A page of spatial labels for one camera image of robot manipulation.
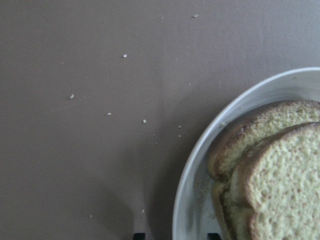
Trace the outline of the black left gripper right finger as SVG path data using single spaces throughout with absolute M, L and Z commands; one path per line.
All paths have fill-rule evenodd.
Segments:
M 216 232 L 210 232 L 207 234 L 207 240 L 221 240 L 221 237 Z

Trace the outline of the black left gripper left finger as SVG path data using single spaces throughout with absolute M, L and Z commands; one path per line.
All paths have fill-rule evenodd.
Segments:
M 133 240 L 145 240 L 146 234 L 144 232 L 136 232 L 133 234 Z

